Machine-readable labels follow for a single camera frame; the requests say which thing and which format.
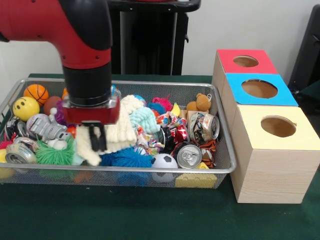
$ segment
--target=orange ball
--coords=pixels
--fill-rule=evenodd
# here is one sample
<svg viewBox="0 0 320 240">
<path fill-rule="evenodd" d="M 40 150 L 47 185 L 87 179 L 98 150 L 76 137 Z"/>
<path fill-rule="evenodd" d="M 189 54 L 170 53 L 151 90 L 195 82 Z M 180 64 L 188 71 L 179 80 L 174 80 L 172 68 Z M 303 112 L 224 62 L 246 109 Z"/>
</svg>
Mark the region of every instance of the orange ball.
<svg viewBox="0 0 320 240">
<path fill-rule="evenodd" d="M 66 132 L 70 133 L 74 138 L 76 138 L 77 128 L 75 126 L 70 126 Z"/>
<path fill-rule="evenodd" d="M 48 90 L 40 84 L 32 84 L 28 86 L 24 92 L 24 97 L 33 98 L 42 107 L 49 98 Z"/>
<path fill-rule="evenodd" d="M 63 89 L 63 93 L 62 93 L 62 100 L 64 100 L 65 99 L 65 96 L 66 95 L 68 95 L 69 93 L 68 93 L 68 91 L 67 91 L 67 88 L 64 88 Z"/>
</svg>

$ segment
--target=metal basket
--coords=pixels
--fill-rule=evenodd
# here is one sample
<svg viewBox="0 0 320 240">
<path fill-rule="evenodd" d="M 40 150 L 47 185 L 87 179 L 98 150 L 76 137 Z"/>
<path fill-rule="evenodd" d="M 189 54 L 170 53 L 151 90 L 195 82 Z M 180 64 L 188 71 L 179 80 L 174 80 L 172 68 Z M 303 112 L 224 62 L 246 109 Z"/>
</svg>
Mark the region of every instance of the metal basket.
<svg viewBox="0 0 320 240">
<path fill-rule="evenodd" d="M 23 96 L 24 90 L 31 84 L 43 85 L 51 96 L 61 96 L 65 87 L 63 79 L 29 78 L 17 82 L 0 106 L 0 138 L 2 141 L 5 124 L 13 116 L 13 103 L 17 98 Z M 216 153 L 213 156 L 216 167 L 214 169 L 169 169 L 0 163 L 0 183 L 216 189 L 225 176 L 235 169 L 236 158 L 233 144 L 228 134 L 221 99 L 214 86 L 197 83 L 139 81 L 113 81 L 113 84 L 121 91 L 122 96 L 137 94 L 147 102 L 151 102 L 153 97 L 170 96 L 170 100 L 177 102 L 182 108 L 194 101 L 198 93 L 211 94 L 210 113 L 217 115 L 221 124 Z M 12 177 L 1 179 L 3 168 L 14 168 L 16 171 Z M 80 182 L 79 176 L 83 175 L 87 177 Z M 154 181 L 154 175 L 161 178 L 161 181 Z M 187 178 L 189 182 L 176 185 L 176 179 L 179 178 Z"/>
</svg>

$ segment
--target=yellow box lid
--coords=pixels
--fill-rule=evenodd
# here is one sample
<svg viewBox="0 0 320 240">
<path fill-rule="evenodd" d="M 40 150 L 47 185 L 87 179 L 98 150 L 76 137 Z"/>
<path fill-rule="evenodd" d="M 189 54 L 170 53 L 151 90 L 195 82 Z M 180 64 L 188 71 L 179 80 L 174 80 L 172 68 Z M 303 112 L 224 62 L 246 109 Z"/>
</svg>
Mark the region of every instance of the yellow box lid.
<svg viewBox="0 0 320 240">
<path fill-rule="evenodd" d="M 320 139 L 300 107 L 238 105 L 237 111 L 253 149 L 320 150 Z"/>
</svg>

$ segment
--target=yellow ball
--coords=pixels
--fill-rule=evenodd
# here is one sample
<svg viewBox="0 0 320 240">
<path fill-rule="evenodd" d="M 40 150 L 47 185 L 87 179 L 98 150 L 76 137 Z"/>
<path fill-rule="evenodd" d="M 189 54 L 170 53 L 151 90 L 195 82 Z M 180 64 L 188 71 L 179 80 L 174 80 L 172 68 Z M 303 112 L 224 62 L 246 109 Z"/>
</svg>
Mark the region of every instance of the yellow ball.
<svg viewBox="0 0 320 240">
<path fill-rule="evenodd" d="M 37 101 L 28 96 L 20 97 L 13 104 L 13 114 L 26 122 L 33 115 L 40 112 L 40 107 Z"/>
<path fill-rule="evenodd" d="M 0 163 L 7 163 L 6 154 L 5 149 L 0 149 Z M 14 174 L 15 170 L 13 168 L 0 167 L 0 179 L 11 178 Z"/>
</svg>

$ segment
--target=stuffed toy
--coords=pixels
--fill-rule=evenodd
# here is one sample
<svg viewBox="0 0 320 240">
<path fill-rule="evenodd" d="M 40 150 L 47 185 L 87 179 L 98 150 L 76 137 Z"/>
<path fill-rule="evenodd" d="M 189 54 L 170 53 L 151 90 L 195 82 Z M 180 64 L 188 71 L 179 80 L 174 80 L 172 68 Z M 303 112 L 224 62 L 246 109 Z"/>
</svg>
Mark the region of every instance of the stuffed toy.
<svg viewBox="0 0 320 240">
<path fill-rule="evenodd" d="M 211 108 L 211 94 L 207 96 L 198 93 L 196 95 L 196 101 L 189 102 L 186 106 L 187 111 L 202 111 L 209 113 L 209 109 Z"/>
</svg>

